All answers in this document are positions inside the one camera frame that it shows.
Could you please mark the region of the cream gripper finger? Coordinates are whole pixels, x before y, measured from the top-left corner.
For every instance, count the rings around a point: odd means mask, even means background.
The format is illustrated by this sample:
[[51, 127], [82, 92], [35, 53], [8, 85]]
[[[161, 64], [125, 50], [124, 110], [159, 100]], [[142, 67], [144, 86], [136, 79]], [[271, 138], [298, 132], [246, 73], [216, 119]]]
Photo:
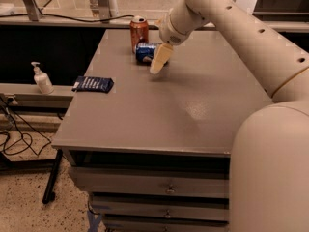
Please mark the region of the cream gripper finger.
[[173, 53], [173, 46], [168, 43], [160, 44], [154, 51], [154, 58], [151, 63], [150, 73], [158, 74]]

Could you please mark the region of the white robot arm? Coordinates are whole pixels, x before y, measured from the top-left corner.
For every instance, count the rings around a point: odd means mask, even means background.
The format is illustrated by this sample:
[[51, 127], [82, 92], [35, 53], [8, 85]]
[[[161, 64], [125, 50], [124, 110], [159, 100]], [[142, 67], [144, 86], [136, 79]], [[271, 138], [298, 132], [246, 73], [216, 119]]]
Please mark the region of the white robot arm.
[[158, 23], [163, 44], [151, 73], [209, 22], [272, 100], [243, 122], [234, 140], [229, 231], [309, 232], [309, 53], [235, 0], [181, 0]]

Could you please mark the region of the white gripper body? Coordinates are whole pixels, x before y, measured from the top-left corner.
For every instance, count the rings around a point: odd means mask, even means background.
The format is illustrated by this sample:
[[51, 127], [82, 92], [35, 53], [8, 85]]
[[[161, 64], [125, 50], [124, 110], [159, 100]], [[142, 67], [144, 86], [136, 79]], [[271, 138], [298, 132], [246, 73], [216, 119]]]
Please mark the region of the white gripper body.
[[188, 39], [190, 34], [208, 24], [210, 21], [191, 10], [181, 0], [155, 25], [158, 27], [162, 41], [170, 45], [180, 45]]

